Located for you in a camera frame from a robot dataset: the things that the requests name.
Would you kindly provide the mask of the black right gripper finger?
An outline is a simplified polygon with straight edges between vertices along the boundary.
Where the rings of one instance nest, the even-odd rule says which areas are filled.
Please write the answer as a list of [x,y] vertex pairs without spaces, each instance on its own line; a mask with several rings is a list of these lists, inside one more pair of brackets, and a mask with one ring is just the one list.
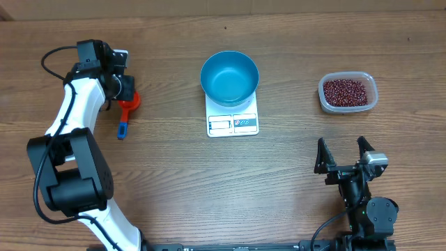
[[375,151],[375,149],[371,146],[371,144],[365,139],[364,136],[358,137],[357,144],[359,146],[359,151],[360,151],[360,160],[371,161],[372,154]]
[[323,138],[318,140],[318,148],[317,148],[317,156],[316,162],[314,165],[314,173],[315,174],[327,174],[329,172],[333,172],[337,163],[335,162],[332,154],[325,143]]

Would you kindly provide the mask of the orange measuring scoop blue handle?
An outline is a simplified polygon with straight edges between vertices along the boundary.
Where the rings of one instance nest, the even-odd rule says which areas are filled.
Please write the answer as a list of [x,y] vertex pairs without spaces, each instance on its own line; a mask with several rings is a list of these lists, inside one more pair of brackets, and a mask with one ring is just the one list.
[[137,91],[134,92],[133,100],[118,102],[120,108],[122,109],[121,119],[118,127],[117,138],[119,140],[125,139],[128,133],[128,121],[131,112],[139,108],[141,104],[141,98]]

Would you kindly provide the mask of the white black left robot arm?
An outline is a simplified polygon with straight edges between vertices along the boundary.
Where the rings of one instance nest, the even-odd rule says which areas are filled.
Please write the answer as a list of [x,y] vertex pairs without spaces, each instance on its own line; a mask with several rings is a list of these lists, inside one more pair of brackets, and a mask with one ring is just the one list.
[[129,53],[94,39],[79,41],[74,49],[79,61],[62,77],[59,113],[46,133],[26,146],[36,175],[36,213],[53,225],[83,223],[102,250],[150,250],[114,200],[112,172],[93,136],[99,112],[115,100],[122,109],[117,137],[124,139],[129,115],[141,104],[134,77],[124,73]]

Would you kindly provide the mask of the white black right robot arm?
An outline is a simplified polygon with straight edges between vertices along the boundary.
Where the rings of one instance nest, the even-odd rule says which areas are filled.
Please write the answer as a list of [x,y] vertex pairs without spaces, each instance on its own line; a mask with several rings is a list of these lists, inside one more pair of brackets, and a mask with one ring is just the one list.
[[[399,212],[398,204],[386,197],[372,197],[368,182],[380,177],[388,166],[387,156],[376,151],[363,137],[357,139],[360,159],[353,165],[335,162],[323,138],[318,140],[314,166],[316,174],[325,174],[327,185],[337,185],[344,200],[345,211],[324,222],[309,242],[310,250],[395,250],[394,233]],[[337,234],[332,241],[316,237],[329,224],[346,216],[349,231]]]

